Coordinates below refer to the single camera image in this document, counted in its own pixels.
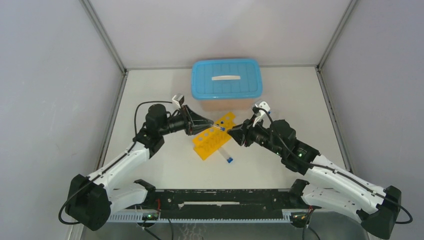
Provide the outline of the yellow test tube rack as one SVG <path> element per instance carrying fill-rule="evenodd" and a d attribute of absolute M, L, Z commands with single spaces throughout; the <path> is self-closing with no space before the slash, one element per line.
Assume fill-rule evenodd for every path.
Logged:
<path fill-rule="evenodd" d="M 225 127 L 225 131 L 210 127 L 192 140 L 194 144 L 193 150 L 204 161 L 214 152 L 227 143 L 231 136 L 227 134 L 227 130 L 235 126 L 234 119 L 236 116 L 230 111 L 214 122 L 215 125 Z"/>

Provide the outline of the blue plastic box lid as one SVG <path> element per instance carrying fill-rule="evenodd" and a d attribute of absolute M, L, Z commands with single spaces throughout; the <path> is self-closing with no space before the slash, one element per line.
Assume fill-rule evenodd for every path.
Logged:
<path fill-rule="evenodd" d="M 262 93 L 261 69 L 255 59 L 210 59 L 192 66 L 191 94 L 196 100 L 255 99 Z"/>

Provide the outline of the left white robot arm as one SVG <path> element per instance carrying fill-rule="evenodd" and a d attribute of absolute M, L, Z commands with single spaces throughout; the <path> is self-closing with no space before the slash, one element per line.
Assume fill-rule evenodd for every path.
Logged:
<path fill-rule="evenodd" d="M 132 143 L 114 160 L 87 176 L 78 174 L 70 182 L 68 196 L 58 213 L 58 220 L 69 225 L 63 213 L 74 218 L 74 224 L 82 224 L 92 231 L 100 229 L 110 215 L 127 207 L 140 204 L 149 209 L 157 196 L 136 180 L 127 187 L 118 188 L 135 168 L 151 159 L 164 145 L 164 136 L 183 131 L 193 136 L 207 130 L 213 120 L 195 113 L 188 105 L 182 105 L 169 113 L 164 101 L 150 101 L 145 121 L 135 129 Z"/>

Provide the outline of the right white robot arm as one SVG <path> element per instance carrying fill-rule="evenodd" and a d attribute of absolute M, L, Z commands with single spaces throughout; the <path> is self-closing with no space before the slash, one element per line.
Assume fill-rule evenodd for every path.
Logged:
<path fill-rule="evenodd" d="M 300 141 L 285 120 L 270 127 L 245 120 L 227 132 L 240 146 L 256 143 L 281 157 L 289 170 L 304 177 L 301 188 L 289 194 L 295 208 L 305 204 L 328 209 L 360 223 L 369 234 L 388 240 L 401 210 L 402 192 L 367 182 L 337 166 L 317 149 Z"/>

